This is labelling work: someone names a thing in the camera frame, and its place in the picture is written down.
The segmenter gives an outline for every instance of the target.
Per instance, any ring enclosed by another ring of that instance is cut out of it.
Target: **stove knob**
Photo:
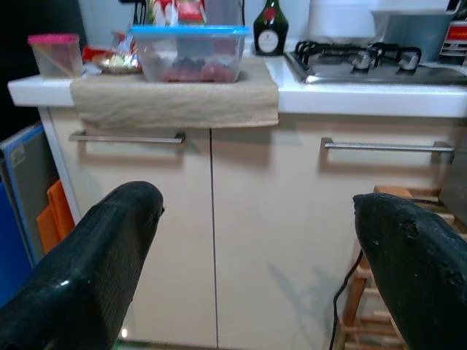
[[[420,55],[418,52],[404,52],[398,65],[403,71],[414,71],[420,62]]]
[[[371,65],[371,55],[367,52],[359,52],[352,61],[354,69],[366,71]]]

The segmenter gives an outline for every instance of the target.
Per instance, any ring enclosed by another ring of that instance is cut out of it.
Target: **gas stove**
[[[299,42],[285,57],[306,84],[467,85],[467,76],[459,71],[420,65],[422,52],[417,47],[381,42],[368,47]]]

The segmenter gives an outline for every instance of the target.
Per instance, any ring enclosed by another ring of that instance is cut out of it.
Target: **white countertop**
[[[304,114],[465,117],[467,87],[430,85],[319,84],[298,81],[283,57],[266,65],[279,87],[279,111]],[[17,106],[73,107],[71,79],[39,76],[8,84]]]

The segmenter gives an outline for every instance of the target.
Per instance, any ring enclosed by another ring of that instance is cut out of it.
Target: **pink lid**
[[[71,44],[80,40],[78,34],[39,34],[28,36],[28,44]]]

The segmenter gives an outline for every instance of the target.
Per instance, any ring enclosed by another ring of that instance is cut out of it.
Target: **snack bag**
[[[149,22],[156,26],[205,24],[204,0],[148,0]]]

